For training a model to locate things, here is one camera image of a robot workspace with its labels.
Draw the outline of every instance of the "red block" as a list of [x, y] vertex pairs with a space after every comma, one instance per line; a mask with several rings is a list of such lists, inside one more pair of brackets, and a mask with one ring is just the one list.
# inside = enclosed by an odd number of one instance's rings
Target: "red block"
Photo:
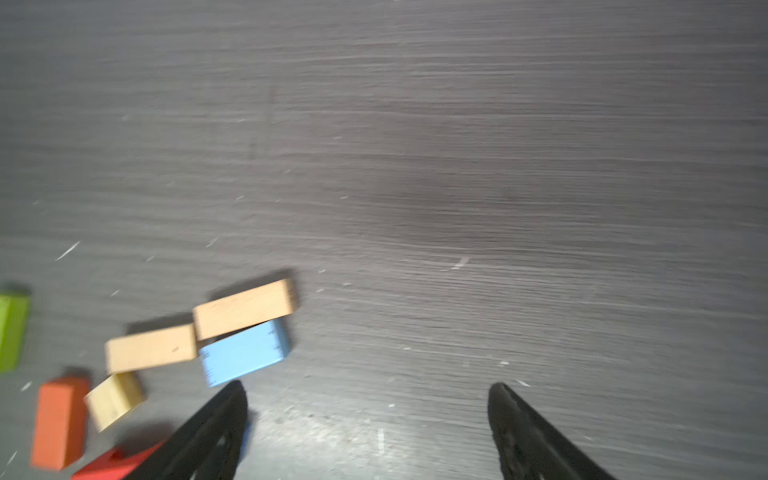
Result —
[[62, 470], [83, 456], [88, 379], [67, 376], [40, 386], [31, 464]]
[[72, 475], [72, 480], [120, 480], [134, 471], [160, 445], [162, 442], [128, 458], [125, 458], [125, 452], [122, 449], [112, 449], [77, 470]]

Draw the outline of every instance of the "tan rectangular block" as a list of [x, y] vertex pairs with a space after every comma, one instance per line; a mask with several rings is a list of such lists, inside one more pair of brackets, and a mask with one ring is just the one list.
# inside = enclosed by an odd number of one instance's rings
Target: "tan rectangular block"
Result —
[[85, 396], [99, 432], [126, 416], [144, 401], [133, 373], [115, 373]]
[[283, 279], [194, 308], [198, 339], [209, 339], [289, 315], [296, 309], [293, 285]]
[[197, 341], [191, 324], [110, 339], [104, 349], [110, 374], [197, 358]]

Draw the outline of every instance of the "rectangular block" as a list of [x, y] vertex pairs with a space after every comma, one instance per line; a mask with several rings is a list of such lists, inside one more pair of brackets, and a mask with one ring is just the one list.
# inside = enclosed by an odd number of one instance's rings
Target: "rectangular block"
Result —
[[194, 325], [121, 336], [107, 341], [107, 371], [132, 372], [197, 358]]
[[115, 373], [85, 396], [99, 432], [126, 416], [144, 401], [133, 373]]
[[197, 338], [203, 340], [234, 332], [289, 315], [295, 309], [293, 285], [283, 279], [196, 306]]
[[83, 456], [88, 379], [68, 376], [40, 386], [31, 465], [62, 470]]
[[200, 349], [208, 386], [216, 386], [278, 363], [290, 345], [283, 320], [252, 326]]
[[28, 296], [0, 295], [0, 372], [10, 372], [18, 365], [28, 312]]

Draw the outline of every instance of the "orange block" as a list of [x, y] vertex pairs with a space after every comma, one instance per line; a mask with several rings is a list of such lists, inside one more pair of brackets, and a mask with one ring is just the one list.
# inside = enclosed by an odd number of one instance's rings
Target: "orange block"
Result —
[[32, 443], [33, 467], [62, 470], [83, 456], [87, 415], [84, 398], [89, 389], [88, 379], [75, 376], [40, 386]]

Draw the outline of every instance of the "blue block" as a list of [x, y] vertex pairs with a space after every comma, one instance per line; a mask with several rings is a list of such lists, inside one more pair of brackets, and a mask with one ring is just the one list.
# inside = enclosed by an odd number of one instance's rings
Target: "blue block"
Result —
[[283, 319], [270, 320], [200, 349], [208, 386], [221, 385], [288, 356]]

